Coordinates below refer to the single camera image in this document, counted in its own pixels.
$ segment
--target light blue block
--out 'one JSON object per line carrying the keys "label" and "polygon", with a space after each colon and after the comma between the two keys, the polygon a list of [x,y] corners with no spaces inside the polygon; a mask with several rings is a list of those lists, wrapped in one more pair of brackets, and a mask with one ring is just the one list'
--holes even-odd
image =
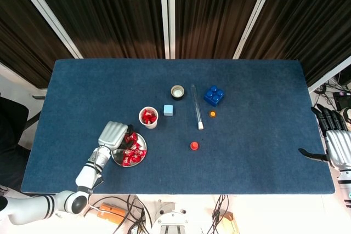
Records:
{"label": "light blue block", "polygon": [[164,105],[163,115],[164,116],[173,116],[173,105]]}

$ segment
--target small cup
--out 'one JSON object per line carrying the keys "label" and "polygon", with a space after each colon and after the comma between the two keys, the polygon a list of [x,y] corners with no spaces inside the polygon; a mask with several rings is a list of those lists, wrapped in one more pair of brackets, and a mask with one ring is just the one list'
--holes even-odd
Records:
{"label": "small cup", "polygon": [[[143,117],[143,112],[144,112],[145,110],[152,111],[152,112],[154,112],[154,114],[156,115],[156,121],[154,121],[152,124],[146,124],[146,123],[143,122],[143,118],[142,118],[142,117]],[[157,112],[156,109],[153,108],[153,107],[150,107],[150,106],[144,107],[144,108],[142,108],[142,110],[141,110],[140,113],[139,113],[139,121],[140,121],[143,125],[145,125],[146,128],[154,129],[154,128],[157,126],[157,120],[158,120],[158,112]]]}

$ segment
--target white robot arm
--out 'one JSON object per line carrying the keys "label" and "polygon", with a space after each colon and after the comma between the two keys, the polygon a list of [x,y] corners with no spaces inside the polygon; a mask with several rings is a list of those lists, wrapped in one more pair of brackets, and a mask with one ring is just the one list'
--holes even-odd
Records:
{"label": "white robot arm", "polygon": [[14,225],[50,218],[56,210],[79,214],[87,205],[93,189],[103,182],[101,173],[127,133],[128,126],[108,122],[97,147],[76,178],[77,192],[63,191],[56,195],[17,199],[0,196],[0,218],[7,215]]}

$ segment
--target orange device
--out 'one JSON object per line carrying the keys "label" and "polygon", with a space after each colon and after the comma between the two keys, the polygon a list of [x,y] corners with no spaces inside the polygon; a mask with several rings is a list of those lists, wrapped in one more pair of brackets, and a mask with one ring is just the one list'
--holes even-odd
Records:
{"label": "orange device", "polygon": [[100,209],[118,214],[118,215],[115,215],[115,214],[100,212],[100,211],[98,211],[98,214],[97,214],[99,218],[107,219],[108,221],[113,222],[115,224],[121,223],[124,216],[126,215],[126,211],[124,209],[116,207],[114,205],[107,204],[107,203],[102,203],[100,205]]}

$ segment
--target blue lego block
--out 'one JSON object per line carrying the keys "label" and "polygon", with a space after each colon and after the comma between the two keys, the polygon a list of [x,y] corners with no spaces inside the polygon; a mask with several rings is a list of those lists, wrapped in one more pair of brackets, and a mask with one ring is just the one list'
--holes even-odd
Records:
{"label": "blue lego block", "polygon": [[207,101],[212,106],[217,106],[219,101],[223,98],[224,92],[218,89],[216,85],[210,87],[203,99]]}
{"label": "blue lego block", "polygon": [[173,105],[164,105],[163,115],[164,116],[173,116]]}

